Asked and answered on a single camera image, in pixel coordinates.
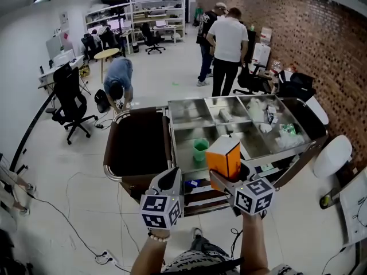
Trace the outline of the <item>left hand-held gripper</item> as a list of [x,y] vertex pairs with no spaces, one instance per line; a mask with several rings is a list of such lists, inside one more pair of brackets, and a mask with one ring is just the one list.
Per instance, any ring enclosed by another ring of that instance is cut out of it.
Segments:
[[169,168],[155,176],[141,196],[140,214],[147,228],[171,230],[182,213],[182,170]]

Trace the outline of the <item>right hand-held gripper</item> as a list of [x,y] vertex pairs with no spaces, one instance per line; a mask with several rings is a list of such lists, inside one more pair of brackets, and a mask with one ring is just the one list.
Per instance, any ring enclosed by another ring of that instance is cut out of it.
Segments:
[[239,211],[255,215],[268,209],[275,195],[275,187],[266,178],[255,175],[255,168],[241,160],[239,181],[226,179],[215,170],[209,171],[211,187],[230,194],[230,207],[239,215]]

